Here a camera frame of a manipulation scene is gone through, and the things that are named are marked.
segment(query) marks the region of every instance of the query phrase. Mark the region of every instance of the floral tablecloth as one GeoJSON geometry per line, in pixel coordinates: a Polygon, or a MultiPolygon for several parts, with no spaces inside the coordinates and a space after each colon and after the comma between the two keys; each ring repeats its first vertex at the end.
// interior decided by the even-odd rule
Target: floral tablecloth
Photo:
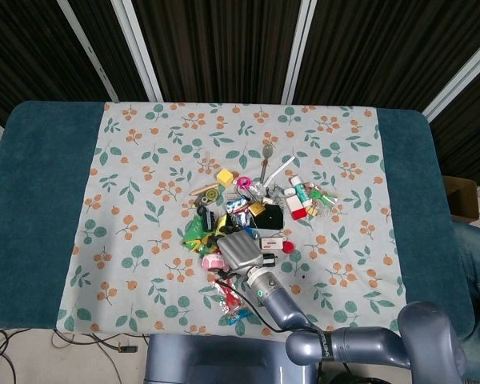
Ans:
{"type": "Polygon", "coordinates": [[[285,211],[283,230],[259,231],[296,245],[274,268],[282,284],[323,329],[398,331],[405,287],[376,109],[140,102],[105,104],[58,328],[284,339],[254,315],[228,326],[213,275],[181,245],[195,215],[189,192],[223,167],[259,177],[266,144],[267,175],[295,156],[279,186],[298,174],[339,197],[327,216],[294,221],[285,211]]]}

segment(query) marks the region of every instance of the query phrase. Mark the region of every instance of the red object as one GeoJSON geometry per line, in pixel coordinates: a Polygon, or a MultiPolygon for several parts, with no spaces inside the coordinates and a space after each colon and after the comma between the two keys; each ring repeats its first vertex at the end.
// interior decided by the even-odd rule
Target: red object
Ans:
{"type": "Polygon", "coordinates": [[[295,245],[292,242],[282,242],[282,251],[285,254],[291,254],[295,250],[295,245]]]}
{"type": "Polygon", "coordinates": [[[306,208],[301,208],[300,210],[293,210],[291,212],[291,217],[293,220],[299,220],[307,216],[306,208]]]}

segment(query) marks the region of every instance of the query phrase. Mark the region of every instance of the red cap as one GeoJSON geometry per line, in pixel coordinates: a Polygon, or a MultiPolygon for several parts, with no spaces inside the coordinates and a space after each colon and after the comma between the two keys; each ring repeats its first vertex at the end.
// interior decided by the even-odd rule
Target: red cap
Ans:
{"type": "Polygon", "coordinates": [[[295,250],[295,245],[292,242],[282,242],[282,251],[285,254],[291,254],[295,250]]]}

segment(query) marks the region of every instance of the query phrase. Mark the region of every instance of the spoon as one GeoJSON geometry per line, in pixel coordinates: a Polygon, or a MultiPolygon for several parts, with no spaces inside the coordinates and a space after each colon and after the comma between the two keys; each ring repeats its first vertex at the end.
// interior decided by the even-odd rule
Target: spoon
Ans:
{"type": "Polygon", "coordinates": [[[266,166],[269,164],[269,157],[272,156],[272,153],[274,152],[274,148],[272,147],[271,144],[266,144],[263,147],[263,162],[262,162],[262,175],[259,177],[259,181],[261,184],[263,184],[263,181],[265,180],[265,172],[266,172],[266,166]]]}

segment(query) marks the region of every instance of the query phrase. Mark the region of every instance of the yellow block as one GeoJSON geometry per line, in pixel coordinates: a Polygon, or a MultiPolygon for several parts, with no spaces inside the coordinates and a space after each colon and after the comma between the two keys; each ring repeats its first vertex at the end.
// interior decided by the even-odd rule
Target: yellow block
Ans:
{"type": "Polygon", "coordinates": [[[222,168],[221,171],[217,174],[217,181],[221,183],[223,187],[228,187],[233,182],[233,174],[229,172],[226,168],[222,168]]]}

